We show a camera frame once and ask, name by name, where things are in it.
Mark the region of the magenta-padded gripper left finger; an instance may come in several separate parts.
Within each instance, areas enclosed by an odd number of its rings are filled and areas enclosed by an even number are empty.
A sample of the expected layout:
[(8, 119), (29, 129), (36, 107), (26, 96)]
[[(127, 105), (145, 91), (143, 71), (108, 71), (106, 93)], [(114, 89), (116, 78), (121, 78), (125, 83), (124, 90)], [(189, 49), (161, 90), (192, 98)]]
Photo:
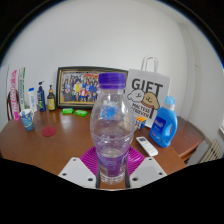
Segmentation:
[(72, 157), (59, 177), (84, 188), (96, 188), (98, 184), (98, 162), (96, 149), (87, 150), (80, 158)]

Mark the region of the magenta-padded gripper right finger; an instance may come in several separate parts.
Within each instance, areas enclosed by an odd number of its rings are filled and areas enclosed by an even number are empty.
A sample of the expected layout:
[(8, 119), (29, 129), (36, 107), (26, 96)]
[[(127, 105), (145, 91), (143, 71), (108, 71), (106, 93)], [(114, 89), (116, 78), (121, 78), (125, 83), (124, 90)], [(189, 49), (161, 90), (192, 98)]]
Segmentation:
[(145, 157), (134, 148), (129, 149), (125, 173), (127, 188), (140, 188), (166, 176), (153, 157)]

